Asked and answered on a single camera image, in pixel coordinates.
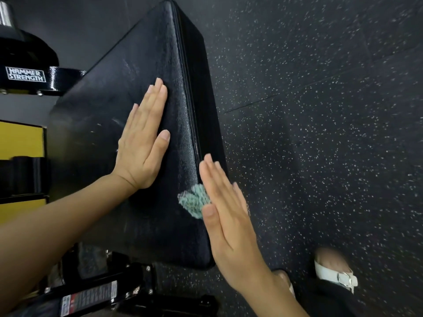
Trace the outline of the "person's left hand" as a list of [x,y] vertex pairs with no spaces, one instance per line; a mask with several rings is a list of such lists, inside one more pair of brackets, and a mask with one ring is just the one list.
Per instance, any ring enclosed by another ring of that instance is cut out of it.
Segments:
[[112,176],[122,182],[130,193],[150,187],[156,180],[145,168],[145,160],[161,131],[159,131],[167,101],[167,87],[161,86],[143,129],[137,128],[137,112],[125,140],[119,139],[117,158]]

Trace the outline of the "person's right hand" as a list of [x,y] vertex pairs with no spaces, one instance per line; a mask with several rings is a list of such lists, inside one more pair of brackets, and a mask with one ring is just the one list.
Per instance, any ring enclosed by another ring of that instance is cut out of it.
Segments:
[[[206,166],[203,160],[199,165],[203,185],[206,178],[205,170]],[[233,289],[237,290],[242,287],[246,278],[253,277],[254,274],[264,272],[269,268],[259,250],[250,216],[238,204],[234,190],[232,203],[216,203],[211,200],[211,204],[217,208],[223,233],[228,243],[228,249],[220,257],[213,258],[225,280]]]

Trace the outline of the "green cleaning cloth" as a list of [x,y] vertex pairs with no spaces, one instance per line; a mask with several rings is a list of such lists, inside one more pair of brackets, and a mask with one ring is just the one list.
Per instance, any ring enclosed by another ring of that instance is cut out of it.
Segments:
[[203,219],[202,209],[211,204],[203,184],[195,184],[177,196],[178,203],[194,218]]

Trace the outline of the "person's left forearm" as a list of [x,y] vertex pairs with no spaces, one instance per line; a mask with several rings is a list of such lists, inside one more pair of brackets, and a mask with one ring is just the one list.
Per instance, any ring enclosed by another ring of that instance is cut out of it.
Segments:
[[98,219],[136,191],[116,174],[0,226],[0,316],[9,312]]

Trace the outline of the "black padded bench cushion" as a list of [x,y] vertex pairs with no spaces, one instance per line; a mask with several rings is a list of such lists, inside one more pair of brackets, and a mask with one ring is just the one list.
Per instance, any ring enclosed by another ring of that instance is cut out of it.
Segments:
[[177,195],[201,182],[206,154],[227,166],[204,39],[173,0],[151,9],[57,100],[46,131],[50,201],[113,170],[130,110],[156,78],[168,89],[159,131],[171,134],[158,177],[82,239],[143,263],[206,270],[214,260],[205,225]]

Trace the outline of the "person's left foot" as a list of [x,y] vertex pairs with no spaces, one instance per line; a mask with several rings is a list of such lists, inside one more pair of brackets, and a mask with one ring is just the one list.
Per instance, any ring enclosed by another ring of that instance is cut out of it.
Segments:
[[290,293],[295,298],[296,296],[295,296],[293,284],[291,283],[290,278],[289,278],[287,272],[285,272],[284,270],[275,270],[275,271],[272,271],[272,273],[274,275],[280,277],[283,280],[283,283],[287,285],[287,287],[289,288]]

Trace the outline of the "person's foot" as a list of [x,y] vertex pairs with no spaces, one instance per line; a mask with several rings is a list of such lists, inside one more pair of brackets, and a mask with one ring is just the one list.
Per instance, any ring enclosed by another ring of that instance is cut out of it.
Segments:
[[332,280],[335,272],[352,274],[346,258],[337,250],[320,247],[315,251],[315,271],[319,279]]
[[295,296],[293,284],[291,283],[290,278],[289,278],[287,272],[285,272],[284,270],[275,270],[275,271],[272,271],[272,273],[274,275],[280,277],[283,280],[283,283],[287,285],[287,287],[289,288],[290,293],[295,298],[296,296]]

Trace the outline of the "person's right foot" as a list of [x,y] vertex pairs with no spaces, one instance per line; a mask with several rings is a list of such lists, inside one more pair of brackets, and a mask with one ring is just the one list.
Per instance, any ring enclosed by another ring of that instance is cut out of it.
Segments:
[[332,280],[335,272],[352,274],[346,258],[337,250],[320,247],[315,251],[315,271],[319,279]]

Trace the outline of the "yellow machine panel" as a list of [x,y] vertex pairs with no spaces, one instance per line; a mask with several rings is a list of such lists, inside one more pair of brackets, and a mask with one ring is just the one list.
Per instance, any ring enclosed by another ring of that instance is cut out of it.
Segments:
[[0,225],[48,202],[46,129],[0,120]]

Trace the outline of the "white buckled sandal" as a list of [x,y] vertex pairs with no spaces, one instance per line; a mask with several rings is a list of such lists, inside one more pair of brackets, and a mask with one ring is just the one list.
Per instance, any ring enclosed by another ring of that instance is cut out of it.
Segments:
[[353,272],[338,272],[322,266],[316,260],[314,265],[318,279],[341,286],[354,294],[355,288],[358,287],[358,280]]

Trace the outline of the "black trouser leg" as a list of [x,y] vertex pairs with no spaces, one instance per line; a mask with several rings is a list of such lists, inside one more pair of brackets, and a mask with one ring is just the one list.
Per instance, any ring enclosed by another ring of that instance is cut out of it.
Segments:
[[302,287],[299,304],[310,317],[365,317],[365,306],[351,291],[317,278]]

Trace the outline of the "chrome bar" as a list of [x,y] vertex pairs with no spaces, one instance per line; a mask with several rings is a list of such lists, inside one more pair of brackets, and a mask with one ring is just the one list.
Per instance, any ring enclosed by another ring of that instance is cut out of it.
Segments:
[[13,11],[4,0],[0,0],[0,26],[15,28]]

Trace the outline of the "black bench base frame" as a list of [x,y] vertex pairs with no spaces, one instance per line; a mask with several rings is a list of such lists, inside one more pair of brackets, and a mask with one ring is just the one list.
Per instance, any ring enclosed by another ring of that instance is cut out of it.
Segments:
[[6,317],[217,317],[214,296],[156,294],[152,264],[75,244]]

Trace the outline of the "black gym machine frame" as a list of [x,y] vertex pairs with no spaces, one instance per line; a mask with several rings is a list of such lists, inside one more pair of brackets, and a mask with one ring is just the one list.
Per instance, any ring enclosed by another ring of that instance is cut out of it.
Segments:
[[0,94],[62,96],[85,74],[60,67],[56,52],[39,37],[0,24]]

